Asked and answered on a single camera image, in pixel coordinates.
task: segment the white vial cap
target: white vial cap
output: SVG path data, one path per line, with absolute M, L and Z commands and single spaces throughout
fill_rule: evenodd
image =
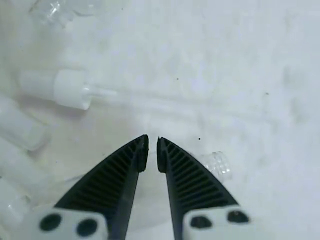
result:
M 17 183 L 31 195 L 53 182 L 23 149 L 0 137 L 0 176 Z
M 54 83 L 54 100 L 57 104 L 88 110 L 92 96 L 86 86 L 87 73 L 78 70 L 61 70 Z
M 0 177 L 0 193 L 0 223 L 13 231 L 31 210 L 30 199 L 3 177 Z
M 22 112 L 15 101 L 0 95 L 0 136 L 34 151 L 47 143 L 50 133 L 45 125 Z

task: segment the white plastic cap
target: white plastic cap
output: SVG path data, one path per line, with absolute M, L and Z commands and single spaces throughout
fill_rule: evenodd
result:
M 0 176 L 17 183 L 31 195 L 53 182 L 21 148 L 0 138 Z
M 86 85 L 88 74 L 82 70 L 24 71 L 20 74 L 21 90 L 27 95 L 55 101 L 65 107 L 88 110 L 92 96 Z
M 37 150 L 50 138 L 45 125 L 23 113 L 15 101 L 3 95 L 0 95 L 0 136 L 29 151 Z
M 61 70 L 54 83 L 54 100 L 57 104 L 88 110 L 92 97 L 86 86 L 87 73 L 77 70 Z
M 31 210 L 30 199 L 2 177 L 0 194 L 0 224 L 13 231 Z

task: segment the small plastic part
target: small plastic part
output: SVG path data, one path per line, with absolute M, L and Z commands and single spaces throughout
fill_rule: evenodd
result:
M 34 151 L 48 142 L 50 133 L 47 126 L 23 113 L 15 101 L 0 95 L 0 137 Z
M 108 240 L 107 221 L 94 212 L 40 206 L 24 217 L 11 240 Z
M 38 167 L 26 151 L 0 137 L 0 176 L 19 184 L 31 195 L 53 179 Z
M 97 15 L 104 6 L 103 0 L 70 0 L 71 7 L 80 16 Z
M 81 70 L 32 70 L 23 71 L 19 83 L 27 95 L 54 101 L 65 107 L 88 110 L 92 93 L 87 80 L 87 72 Z
M 13 231 L 30 212 L 30 199 L 3 177 L 0 177 L 0 193 L 0 224 Z
M 28 12 L 37 24 L 61 29 L 75 17 L 68 2 L 67 0 L 37 0 Z
M 229 161 L 223 152 L 213 152 L 203 155 L 197 160 L 212 173 L 221 183 L 232 179 L 232 172 Z
M 55 207 L 102 214 L 109 239 L 126 239 L 139 173 L 146 169 L 148 152 L 147 135 L 129 142 L 86 174 Z
M 166 174 L 176 240 L 183 239 L 183 220 L 188 212 L 238 205 L 208 169 L 173 142 L 159 138 L 157 157 L 159 171 Z

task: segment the white surface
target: white surface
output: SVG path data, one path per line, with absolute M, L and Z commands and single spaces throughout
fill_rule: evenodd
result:
M 225 186 L 252 216 L 277 239 L 316 239 L 319 9 L 315 0 L 111 0 L 105 17 L 78 17 L 51 37 L 28 31 L 23 40 L 14 14 L 1 11 L 12 20 L 4 28 L 7 42 L 20 46 L 7 47 L 6 64 L 85 67 L 115 89 L 210 101 L 204 114 L 186 118 L 104 103 L 81 112 L 21 98 L 53 130 L 50 145 L 32 157 L 63 180 L 142 134 L 150 136 L 151 153 L 158 136 L 194 154 L 221 151 L 233 169 Z M 1 88 L 14 92 L 5 80 Z M 147 175 L 154 164 L 150 158 L 136 198 L 153 204 L 133 209 L 127 239 L 173 239 L 165 177 Z M 147 212 L 159 206 L 160 222 Z M 148 222 L 159 225 L 142 229 Z

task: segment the plastic bottle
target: plastic bottle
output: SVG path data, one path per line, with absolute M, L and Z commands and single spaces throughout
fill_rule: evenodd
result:
M 0 177 L 0 193 L 0 224 L 14 231 L 31 211 L 31 201 L 3 177 Z
M 53 177 L 37 166 L 25 150 L 1 137 L 0 176 L 23 187 L 32 196 L 53 182 Z
M 22 112 L 15 101 L 0 94 L 0 137 L 34 151 L 47 143 L 50 133 L 47 126 Z

